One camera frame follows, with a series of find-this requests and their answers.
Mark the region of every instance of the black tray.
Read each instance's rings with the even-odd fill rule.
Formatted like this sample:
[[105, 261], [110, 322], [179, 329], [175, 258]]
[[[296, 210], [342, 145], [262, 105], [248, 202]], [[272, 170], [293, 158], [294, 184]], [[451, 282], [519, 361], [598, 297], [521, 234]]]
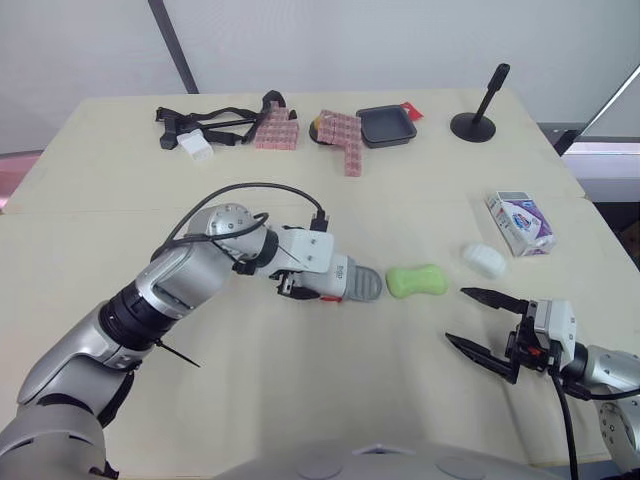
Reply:
[[400, 105], [365, 108], [356, 115], [362, 119], [362, 141], [369, 148], [408, 143], [416, 136], [416, 127]]

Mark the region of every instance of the robotic arm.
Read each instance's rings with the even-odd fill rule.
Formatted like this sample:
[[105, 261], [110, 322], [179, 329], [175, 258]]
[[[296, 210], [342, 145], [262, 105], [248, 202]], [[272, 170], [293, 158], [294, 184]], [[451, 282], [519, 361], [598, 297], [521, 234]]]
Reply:
[[[494, 290], [463, 288], [462, 292], [493, 308], [521, 315], [509, 333], [505, 356], [466, 338], [446, 334], [475, 363], [515, 384], [520, 367], [548, 372], [561, 397], [565, 422], [571, 421], [564, 395], [593, 400], [600, 430], [613, 461], [623, 471], [640, 468], [640, 359], [637, 355], [585, 347], [576, 341], [576, 318], [566, 300], [519, 300]], [[570, 459], [576, 463], [573, 433], [567, 431]]]
[[[335, 254], [331, 234], [267, 228], [267, 214], [254, 217], [233, 203], [200, 209], [203, 202], [133, 282], [89, 312], [29, 372], [18, 414], [0, 433], [0, 478], [117, 478], [105, 458], [102, 428], [116, 416], [143, 359], [232, 271], [279, 279], [278, 293], [295, 299], [380, 295], [378, 274]], [[174, 240], [187, 221], [184, 237]], [[326, 229], [326, 223], [319, 209], [312, 227]]]

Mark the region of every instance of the black stand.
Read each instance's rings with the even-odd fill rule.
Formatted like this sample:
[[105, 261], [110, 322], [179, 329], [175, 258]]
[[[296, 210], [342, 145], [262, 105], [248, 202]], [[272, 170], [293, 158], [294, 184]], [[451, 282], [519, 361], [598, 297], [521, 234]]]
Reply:
[[459, 113], [451, 119], [451, 131], [457, 137], [467, 142], [475, 143], [486, 142], [493, 137], [496, 133], [496, 126], [484, 116], [484, 112], [487, 110], [495, 93], [502, 87], [510, 68], [506, 63], [498, 65], [487, 86], [487, 94], [482, 99], [480, 108], [476, 113]]

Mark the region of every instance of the white table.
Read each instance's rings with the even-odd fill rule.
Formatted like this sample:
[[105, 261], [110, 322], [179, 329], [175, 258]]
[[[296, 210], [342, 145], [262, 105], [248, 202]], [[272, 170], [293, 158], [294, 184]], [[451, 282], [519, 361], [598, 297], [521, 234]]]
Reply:
[[[449, 99], [464, 97], [445, 93]], [[430, 92], [413, 94], [440, 98]], [[360, 98], [375, 105], [379, 97]], [[384, 440], [410, 446], [432, 440], [522, 462], [566, 462], [562, 418], [548, 379], [523, 371], [518, 385], [509, 386], [444, 339], [444, 332], [450, 331], [491, 346], [499, 354], [517, 321], [514, 315], [483, 307], [457, 290], [480, 286], [523, 298], [568, 298], [579, 321], [579, 341], [637, 351], [640, 274], [593, 205], [580, 198], [579, 186], [513, 97], [505, 95], [492, 115], [496, 122], [498, 115], [504, 115], [499, 132], [504, 124], [524, 142], [519, 147], [522, 155], [514, 149], [510, 158], [516, 163], [511, 168], [506, 153], [493, 159], [487, 153], [507, 143], [500, 137], [494, 145], [475, 145], [476, 154], [471, 145], [461, 141], [456, 145], [457, 139], [446, 138], [446, 129], [432, 123], [437, 117], [445, 119], [444, 100], [440, 109], [429, 109], [407, 93], [381, 97], [379, 104], [409, 99], [424, 111], [427, 129], [415, 140], [422, 148], [409, 144], [368, 151], [365, 175], [359, 179], [342, 177], [339, 155], [322, 156], [304, 139], [303, 148], [292, 155], [300, 162], [306, 158], [307, 173], [315, 176], [303, 175], [302, 167], [280, 170], [282, 164], [295, 167], [296, 162], [287, 157], [290, 153], [256, 152], [249, 146], [219, 149], [214, 159], [217, 173], [213, 165], [206, 167], [210, 178], [205, 181], [181, 152], [160, 151], [156, 147], [159, 131], [151, 131], [144, 123], [131, 128], [149, 130], [153, 148], [139, 146], [138, 157], [132, 155], [129, 163], [115, 159], [112, 167], [104, 163], [104, 154], [94, 158], [93, 168], [89, 164], [83, 168], [86, 185], [91, 186], [86, 189], [59, 171], [69, 174], [71, 165], [83, 165], [74, 157], [70, 129], [83, 124], [81, 130], [89, 135], [96, 119], [106, 115], [99, 112], [114, 108], [111, 102], [128, 109], [123, 99], [85, 103], [18, 190], [10, 204], [11, 214], [0, 218], [0, 265], [12, 272], [11, 277], [0, 278], [4, 307], [0, 362], [12, 366], [3, 371], [0, 423], [12, 418], [15, 394], [30, 366], [97, 302], [131, 281], [186, 207], [230, 181], [277, 179], [308, 188], [326, 204], [330, 231], [340, 251], [380, 272], [391, 266], [436, 263], [450, 278], [449, 292], [402, 301], [385, 293], [375, 304], [335, 305], [295, 302], [277, 296], [276, 285], [269, 280], [232, 277], [224, 292], [165, 337], [203, 368], [155, 352], [145, 361], [118, 419], [106, 430], [109, 458], [123, 476], [213, 475], [259, 453], [327, 437], [362, 445]], [[179, 98], [195, 102], [198, 97], [169, 98], [173, 103], [129, 99], [131, 111], [141, 110], [139, 105], [145, 102], [170, 107]], [[302, 95], [286, 98], [296, 107], [298, 100], [293, 98], [299, 103], [307, 100]], [[340, 104], [330, 94], [309, 98], [318, 110], [321, 98], [329, 108]], [[347, 102], [351, 97], [338, 98]], [[237, 98], [219, 105], [226, 104], [242, 105]], [[195, 103], [193, 108], [185, 105], [179, 109], [206, 109]], [[506, 110], [503, 113], [500, 105]], [[462, 108], [457, 103], [448, 109]], [[78, 120], [82, 116], [84, 123]], [[117, 138], [128, 141], [124, 131]], [[413, 178], [418, 170], [427, 170], [419, 163], [420, 152], [436, 149], [429, 138], [440, 145], [434, 165], [446, 169], [435, 169], [440, 172], [439, 182], [433, 176], [423, 181]], [[474, 170], [477, 186], [468, 175], [444, 181], [460, 171], [447, 169], [456, 158], [445, 157], [445, 145], [453, 145], [456, 152], [468, 149], [467, 157], [460, 160], [467, 165], [476, 165], [473, 157], [492, 170], [501, 179], [494, 189], [517, 188], [535, 195], [558, 235], [559, 244], [551, 255], [509, 256], [480, 200], [492, 185], [491, 171]], [[394, 158], [383, 162], [378, 155]], [[533, 165], [518, 162], [523, 157]], [[155, 158], [160, 159], [164, 173], [133, 182], [127, 172], [139, 168], [136, 162], [150, 168]], [[390, 183], [402, 187], [393, 187], [397, 195], [389, 203], [376, 198], [373, 185], [385, 186], [378, 169], [387, 171], [391, 162], [397, 167], [387, 172], [387, 188]], [[173, 188], [154, 193], [158, 184], [170, 185], [169, 171], [176, 176]], [[101, 185], [97, 172], [114, 183]], [[186, 176], [190, 183], [178, 181]], [[45, 197], [53, 195], [56, 183], [52, 179], [60, 182], [63, 193], [47, 202]], [[140, 188], [129, 191], [134, 183]], [[268, 207], [277, 223], [306, 225], [311, 214], [304, 203], [285, 194], [238, 193], [231, 199], [253, 211]], [[489, 243], [507, 256], [509, 271], [502, 279], [485, 280], [461, 262], [460, 248], [473, 241]], [[606, 457], [594, 407], [577, 401], [571, 401], [571, 407], [581, 459]]]
[[[289, 183], [323, 196], [325, 202], [336, 198], [338, 205], [346, 198], [377, 204], [381, 192], [416, 203], [514, 188], [534, 198], [583, 196], [578, 182], [509, 90], [501, 91], [490, 107], [489, 116], [497, 125], [490, 142], [467, 143], [450, 132], [451, 117], [474, 110], [483, 93], [285, 94], [287, 105], [300, 118], [296, 151], [214, 146], [215, 157], [204, 165], [193, 163], [180, 149], [160, 149], [164, 127], [154, 122], [156, 108], [182, 113], [230, 105], [257, 109], [261, 94], [87, 100], [51, 142], [5, 212], [186, 209], [220, 186], [251, 180]], [[355, 113], [407, 100], [425, 115], [416, 124], [418, 136], [401, 149], [365, 149], [359, 179], [343, 176], [343, 150], [316, 145], [307, 135], [309, 123], [322, 108]], [[283, 201], [272, 192], [261, 192], [258, 198], [264, 205]]]

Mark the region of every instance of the soap box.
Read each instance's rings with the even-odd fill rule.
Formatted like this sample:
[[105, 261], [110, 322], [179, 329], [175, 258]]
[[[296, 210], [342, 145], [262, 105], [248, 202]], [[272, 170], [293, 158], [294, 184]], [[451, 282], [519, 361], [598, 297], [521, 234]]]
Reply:
[[549, 222], [524, 192], [496, 192], [487, 205], [513, 255], [549, 253], [556, 244]]

